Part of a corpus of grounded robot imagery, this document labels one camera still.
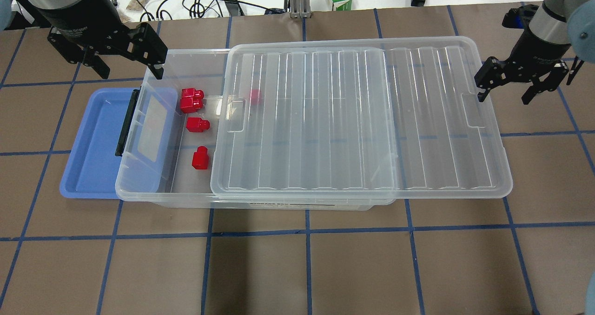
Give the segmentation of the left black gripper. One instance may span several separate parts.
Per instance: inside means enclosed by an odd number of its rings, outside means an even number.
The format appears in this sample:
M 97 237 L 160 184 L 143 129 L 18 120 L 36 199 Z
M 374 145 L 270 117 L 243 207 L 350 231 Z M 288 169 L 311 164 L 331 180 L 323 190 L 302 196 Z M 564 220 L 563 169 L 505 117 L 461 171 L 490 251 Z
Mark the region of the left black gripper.
M 168 48 L 147 22 L 135 29 L 121 21 L 107 20 L 51 20 L 50 23 L 47 40 L 68 63 L 82 63 L 100 78 L 108 79 L 111 70 L 100 55 L 119 55 L 144 64 L 157 80 L 163 78 L 162 66 Z

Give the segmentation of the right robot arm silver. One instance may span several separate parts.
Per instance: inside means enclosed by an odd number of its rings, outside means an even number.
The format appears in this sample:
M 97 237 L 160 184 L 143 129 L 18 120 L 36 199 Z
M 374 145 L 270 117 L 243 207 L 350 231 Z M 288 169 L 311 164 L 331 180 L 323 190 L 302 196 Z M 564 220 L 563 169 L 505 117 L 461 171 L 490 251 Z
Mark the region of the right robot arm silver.
M 529 84 L 529 104 L 538 94 L 571 84 L 585 62 L 595 59 L 595 0 L 543 0 L 510 9 L 502 25 L 522 29 L 507 59 L 486 59 L 474 80 L 478 101 L 500 86 Z

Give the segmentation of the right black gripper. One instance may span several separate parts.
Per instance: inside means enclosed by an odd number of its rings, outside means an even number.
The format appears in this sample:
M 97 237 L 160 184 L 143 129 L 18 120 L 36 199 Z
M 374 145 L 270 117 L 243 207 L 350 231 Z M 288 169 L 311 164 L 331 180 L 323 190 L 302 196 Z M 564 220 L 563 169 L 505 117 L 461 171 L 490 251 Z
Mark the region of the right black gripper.
M 522 96 L 522 103 L 528 105 L 538 94 L 557 89 L 567 74 L 567 63 L 561 59 L 521 55 L 500 61 L 488 57 L 474 75 L 476 86 L 481 89 L 477 99 L 483 103 L 493 89 L 508 83 L 532 83 Z

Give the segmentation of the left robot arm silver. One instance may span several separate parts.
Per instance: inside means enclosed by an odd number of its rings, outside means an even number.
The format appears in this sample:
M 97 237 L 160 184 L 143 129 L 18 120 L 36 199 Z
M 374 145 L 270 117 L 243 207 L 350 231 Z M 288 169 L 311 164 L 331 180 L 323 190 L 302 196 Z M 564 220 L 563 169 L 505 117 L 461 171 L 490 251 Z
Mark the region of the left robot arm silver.
M 13 0 L 1 0 L 1 27 L 9 24 Z M 102 55 L 119 55 L 145 65 L 162 79 L 168 49 L 149 23 L 127 27 L 110 0 L 27 0 L 51 25 L 47 40 L 72 64 L 110 76 Z

